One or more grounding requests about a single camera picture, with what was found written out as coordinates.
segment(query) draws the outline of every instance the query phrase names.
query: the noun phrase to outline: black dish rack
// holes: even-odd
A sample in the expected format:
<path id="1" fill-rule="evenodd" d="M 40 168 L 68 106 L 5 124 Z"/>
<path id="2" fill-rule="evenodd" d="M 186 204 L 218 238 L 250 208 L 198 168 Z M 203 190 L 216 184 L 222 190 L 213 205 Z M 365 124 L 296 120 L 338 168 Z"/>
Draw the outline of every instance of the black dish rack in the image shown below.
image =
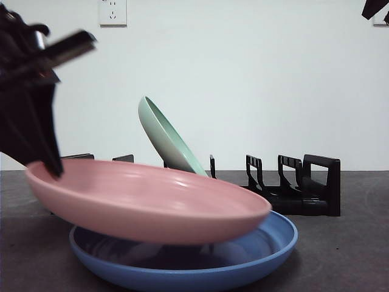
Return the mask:
<path id="1" fill-rule="evenodd" d="M 63 158 L 89 158 L 94 155 L 64 156 Z M 124 155 L 113 161 L 134 162 L 134 155 Z M 311 165 L 327 168 L 326 183 L 312 179 Z M 292 184 L 284 175 L 284 166 L 295 170 L 296 184 Z M 256 178 L 251 174 L 251 167 L 256 169 Z M 212 178 L 216 179 L 215 158 L 210 155 Z M 263 182 L 262 160 L 246 155 L 246 173 L 248 185 L 241 186 L 251 190 L 265 199 L 273 210 L 283 215 L 327 215 L 340 216 L 340 160 L 316 155 L 304 155 L 304 160 L 278 155 L 279 186 L 266 186 Z"/>

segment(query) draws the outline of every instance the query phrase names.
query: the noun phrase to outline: gray tabletop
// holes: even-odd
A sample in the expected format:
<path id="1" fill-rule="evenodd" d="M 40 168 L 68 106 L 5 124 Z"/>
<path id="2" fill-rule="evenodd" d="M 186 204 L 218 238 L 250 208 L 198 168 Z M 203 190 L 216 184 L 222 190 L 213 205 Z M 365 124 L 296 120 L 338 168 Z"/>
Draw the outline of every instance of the gray tabletop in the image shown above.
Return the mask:
<path id="1" fill-rule="evenodd" d="M 219 179 L 246 184 L 240 171 Z M 265 172 L 267 184 L 277 173 Z M 342 172 L 342 216 L 288 216 L 295 250 L 249 291 L 389 291 L 389 172 Z M 32 195 L 23 172 L 1 172 L 1 291 L 129 291 L 99 279 L 73 255 L 71 224 Z"/>

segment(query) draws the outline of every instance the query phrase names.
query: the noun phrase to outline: electrical outlet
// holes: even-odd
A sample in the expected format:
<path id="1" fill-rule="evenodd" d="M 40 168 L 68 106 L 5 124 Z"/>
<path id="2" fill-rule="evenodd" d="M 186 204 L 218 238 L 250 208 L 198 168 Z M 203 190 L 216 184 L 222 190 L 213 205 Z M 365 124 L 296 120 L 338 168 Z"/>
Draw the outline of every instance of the electrical outlet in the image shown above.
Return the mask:
<path id="1" fill-rule="evenodd" d="M 100 0 L 100 27 L 127 26 L 127 0 Z"/>

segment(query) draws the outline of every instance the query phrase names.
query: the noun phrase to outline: green plate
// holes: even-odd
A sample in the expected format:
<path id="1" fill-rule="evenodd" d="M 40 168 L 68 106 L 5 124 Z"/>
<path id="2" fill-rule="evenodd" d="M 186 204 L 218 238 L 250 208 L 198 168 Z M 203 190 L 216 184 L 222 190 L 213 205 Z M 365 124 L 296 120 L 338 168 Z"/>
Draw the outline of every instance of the green plate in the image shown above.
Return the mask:
<path id="1" fill-rule="evenodd" d="M 200 162 L 151 99 L 144 97 L 140 100 L 138 115 L 154 148 L 170 168 L 207 176 Z"/>

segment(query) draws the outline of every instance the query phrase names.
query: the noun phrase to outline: plate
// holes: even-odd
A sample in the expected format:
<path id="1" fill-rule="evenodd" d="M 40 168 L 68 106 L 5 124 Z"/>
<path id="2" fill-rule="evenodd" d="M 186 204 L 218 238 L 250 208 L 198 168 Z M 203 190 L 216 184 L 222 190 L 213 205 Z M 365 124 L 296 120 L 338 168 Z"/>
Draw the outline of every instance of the plate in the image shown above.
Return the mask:
<path id="1" fill-rule="evenodd" d="M 61 178 L 27 166 L 35 196 L 84 228 L 141 242 L 197 245 L 254 230 L 269 214 L 263 197 L 228 182 L 120 161 L 63 159 Z"/>
<path id="2" fill-rule="evenodd" d="M 138 115 L 154 148 L 170 168 L 208 176 L 184 140 L 151 99 L 144 97 L 140 100 Z"/>
<path id="3" fill-rule="evenodd" d="M 253 232 L 222 243 L 177 247 L 132 242 L 74 227 L 72 250 L 98 277 L 145 292 L 212 292 L 270 274 L 289 256 L 294 224 L 271 212 Z"/>

